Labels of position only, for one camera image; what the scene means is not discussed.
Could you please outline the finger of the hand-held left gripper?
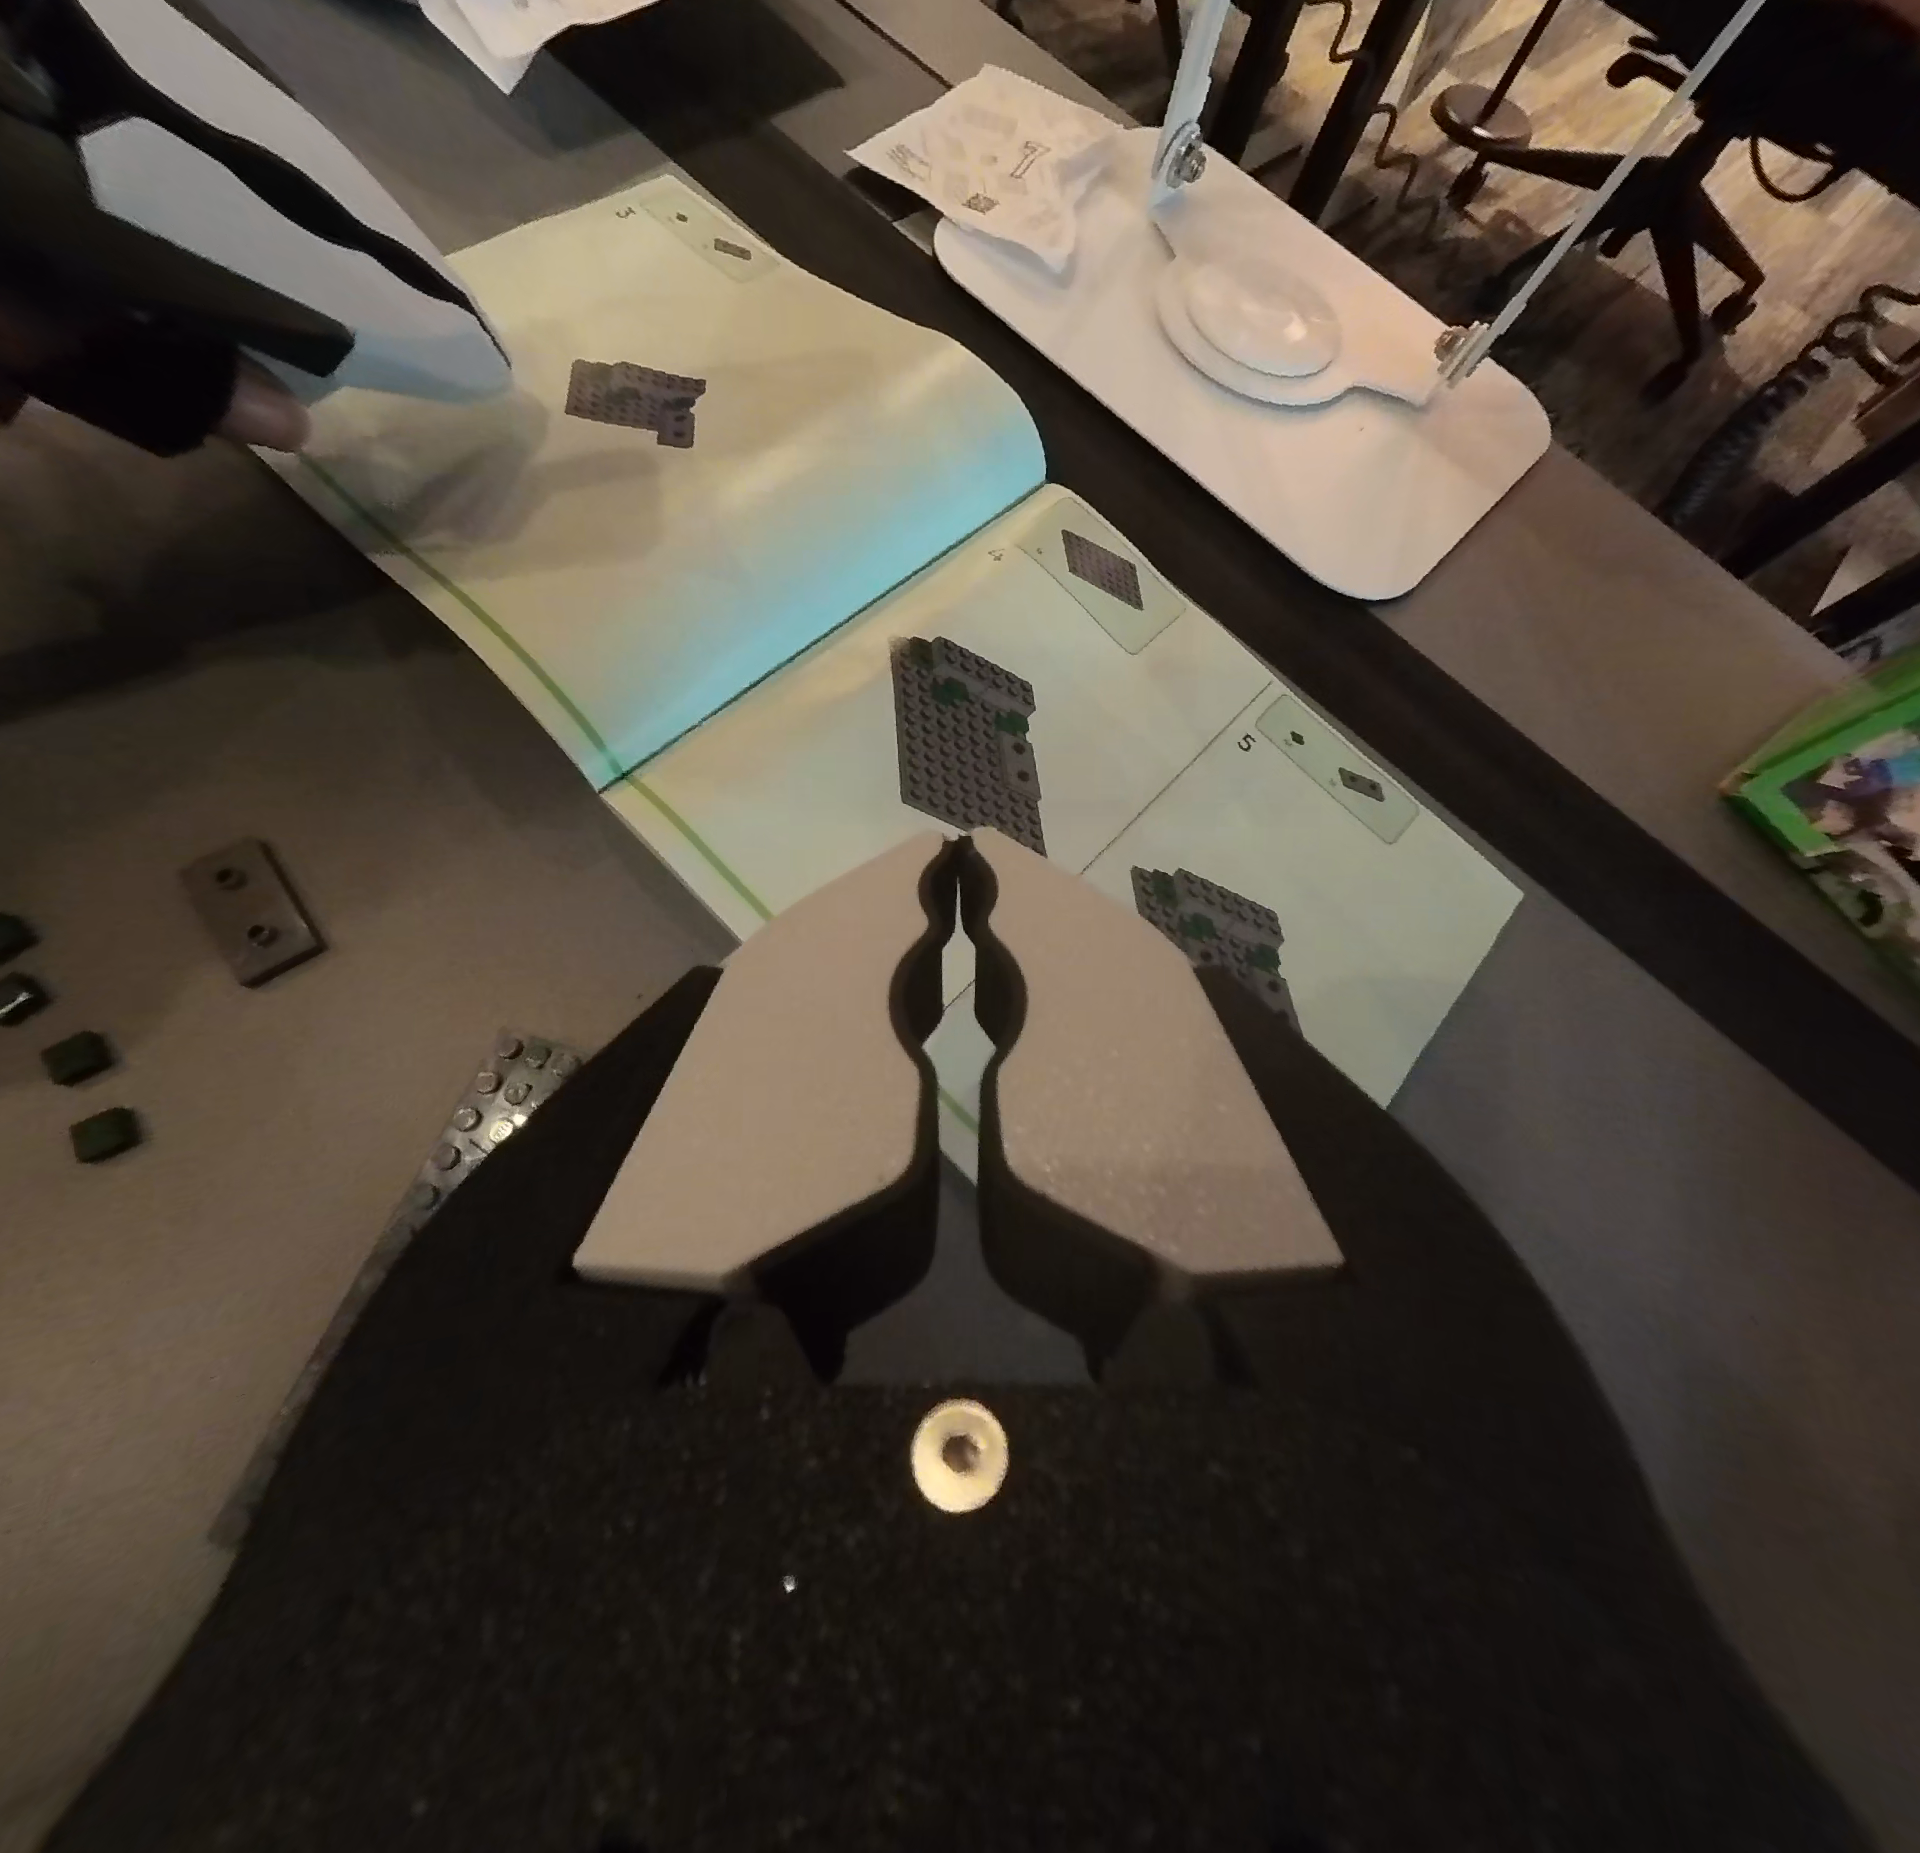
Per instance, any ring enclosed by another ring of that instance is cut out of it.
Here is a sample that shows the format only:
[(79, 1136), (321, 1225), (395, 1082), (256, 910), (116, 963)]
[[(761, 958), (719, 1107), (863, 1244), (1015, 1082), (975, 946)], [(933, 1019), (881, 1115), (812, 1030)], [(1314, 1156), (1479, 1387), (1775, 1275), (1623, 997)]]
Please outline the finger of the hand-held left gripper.
[(139, 79), (151, 79), (163, 95), (175, 95), (179, 102), (189, 102), (223, 133), (244, 133), (279, 150), (280, 160), (308, 160), (321, 184), (350, 199), (350, 178), (326, 173), (321, 144), (302, 150), (302, 125), (321, 125), (321, 118), (287, 86), (279, 86), (256, 61), (244, 61), (194, 14), (183, 14), (175, 0), (84, 0), (84, 9), (107, 24), (122, 59)]
[(79, 142), (92, 205), (244, 291), (256, 323), (223, 311), (223, 341), (302, 403), (329, 391), (395, 391), (418, 403), (483, 403), (509, 362), (465, 284), (379, 184), (321, 125), (326, 173), (350, 199), (244, 133), (199, 142), (189, 125), (122, 112)]

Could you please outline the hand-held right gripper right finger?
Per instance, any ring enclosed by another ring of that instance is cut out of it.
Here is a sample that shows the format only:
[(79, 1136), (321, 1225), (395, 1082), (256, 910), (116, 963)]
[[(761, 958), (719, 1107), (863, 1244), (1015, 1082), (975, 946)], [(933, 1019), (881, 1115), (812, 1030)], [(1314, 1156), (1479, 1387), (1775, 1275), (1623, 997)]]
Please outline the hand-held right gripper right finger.
[(1209, 991), (1152, 926), (975, 832), (972, 955), (991, 1049), (980, 1250), (1019, 1307), (1152, 1307), (1347, 1266)]

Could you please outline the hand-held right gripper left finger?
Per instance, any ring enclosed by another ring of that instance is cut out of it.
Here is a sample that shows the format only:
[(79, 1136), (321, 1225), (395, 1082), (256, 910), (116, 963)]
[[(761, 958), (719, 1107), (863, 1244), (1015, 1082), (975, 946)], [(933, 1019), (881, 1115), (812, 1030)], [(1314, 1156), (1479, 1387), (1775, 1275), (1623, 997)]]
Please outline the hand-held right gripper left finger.
[(947, 952), (967, 843), (922, 832), (719, 963), (576, 1275), (739, 1292), (939, 1167)]

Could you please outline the instruction booklet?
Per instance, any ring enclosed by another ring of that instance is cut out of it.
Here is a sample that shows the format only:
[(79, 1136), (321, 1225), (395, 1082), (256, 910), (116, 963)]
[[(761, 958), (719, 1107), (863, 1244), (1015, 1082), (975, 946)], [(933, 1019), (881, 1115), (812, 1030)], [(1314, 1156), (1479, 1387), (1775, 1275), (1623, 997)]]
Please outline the instruction booklet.
[(509, 391), (336, 391), (279, 475), (747, 939), (1000, 832), (1387, 1107), (1522, 890), (1045, 478), (967, 343), (652, 178), (454, 255)]

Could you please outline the grey studded building baseplate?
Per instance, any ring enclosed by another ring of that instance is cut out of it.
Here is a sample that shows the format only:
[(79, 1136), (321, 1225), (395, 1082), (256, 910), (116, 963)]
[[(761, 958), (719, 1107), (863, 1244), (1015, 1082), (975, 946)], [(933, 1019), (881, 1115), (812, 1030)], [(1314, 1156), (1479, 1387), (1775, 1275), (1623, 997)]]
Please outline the grey studded building baseplate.
[(428, 1156), (405, 1181), (386, 1238), (405, 1244), (431, 1210), (506, 1144), (528, 1115), (564, 1093), (584, 1049), (550, 1032), (495, 1032), (490, 1055), (461, 1093)]

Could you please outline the grey two-hole building plate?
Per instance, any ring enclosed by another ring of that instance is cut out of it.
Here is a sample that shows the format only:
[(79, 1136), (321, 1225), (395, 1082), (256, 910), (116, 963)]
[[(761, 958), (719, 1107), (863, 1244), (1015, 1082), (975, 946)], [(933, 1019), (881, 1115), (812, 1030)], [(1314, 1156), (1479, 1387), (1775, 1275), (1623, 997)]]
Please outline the grey two-hole building plate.
[(321, 920), (262, 833), (194, 857), (179, 889), (244, 991), (326, 955)]

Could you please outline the folded printed paper leaflet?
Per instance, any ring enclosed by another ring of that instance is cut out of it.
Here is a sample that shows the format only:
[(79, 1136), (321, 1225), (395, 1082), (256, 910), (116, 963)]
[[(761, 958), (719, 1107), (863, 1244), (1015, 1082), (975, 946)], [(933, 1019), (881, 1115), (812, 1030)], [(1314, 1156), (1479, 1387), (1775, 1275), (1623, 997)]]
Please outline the folded printed paper leaflet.
[(922, 199), (961, 237), (1069, 276), (1075, 211), (1129, 128), (1129, 118), (991, 61), (843, 155)]

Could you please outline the green toy box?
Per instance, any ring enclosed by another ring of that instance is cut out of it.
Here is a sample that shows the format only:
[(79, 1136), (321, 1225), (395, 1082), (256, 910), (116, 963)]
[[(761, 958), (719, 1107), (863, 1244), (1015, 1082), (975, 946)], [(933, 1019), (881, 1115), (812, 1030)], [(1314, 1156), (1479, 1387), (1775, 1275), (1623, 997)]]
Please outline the green toy box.
[(1920, 654), (1899, 649), (1784, 719), (1722, 777), (1791, 865), (1920, 983)]

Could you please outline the round stool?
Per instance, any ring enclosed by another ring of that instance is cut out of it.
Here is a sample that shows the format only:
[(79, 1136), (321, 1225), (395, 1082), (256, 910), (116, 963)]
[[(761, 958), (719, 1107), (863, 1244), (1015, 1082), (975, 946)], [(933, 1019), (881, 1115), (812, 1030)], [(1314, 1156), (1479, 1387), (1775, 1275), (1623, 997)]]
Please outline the round stool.
[(1498, 86), (1449, 83), (1432, 102), (1436, 128), (1467, 150), (1467, 167), (1448, 186), (1448, 211), (1467, 212), (1493, 167), (1508, 167), (1512, 150), (1531, 150), (1532, 118)]

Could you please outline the black office chair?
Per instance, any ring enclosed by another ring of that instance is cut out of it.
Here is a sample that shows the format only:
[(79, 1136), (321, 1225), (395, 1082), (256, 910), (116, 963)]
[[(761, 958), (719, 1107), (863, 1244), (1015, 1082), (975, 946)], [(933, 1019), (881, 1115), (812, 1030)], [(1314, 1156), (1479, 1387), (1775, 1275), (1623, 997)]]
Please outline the black office chair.
[[(1602, 240), (1602, 255), (1623, 255), (1634, 237), (1648, 237), (1657, 262), (1679, 357), (1643, 379), (1643, 403), (1669, 403), (1704, 357), (1704, 334), (1739, 334), (1766, 288), (1766, 267), (1704, 193), (1714, 167), (1739, 144), (1727, 101), (1694, 95), (1690, 112), (1694, 128), (1627, 173), (1617, 199), (1602, 211), (1602, 222), (1592, 228)], [(1718, 309), (1703, 309), (1694, 255), (1714, 255), (1722, 271), (1739, 276), (1739, 291), (1727, 291)]]

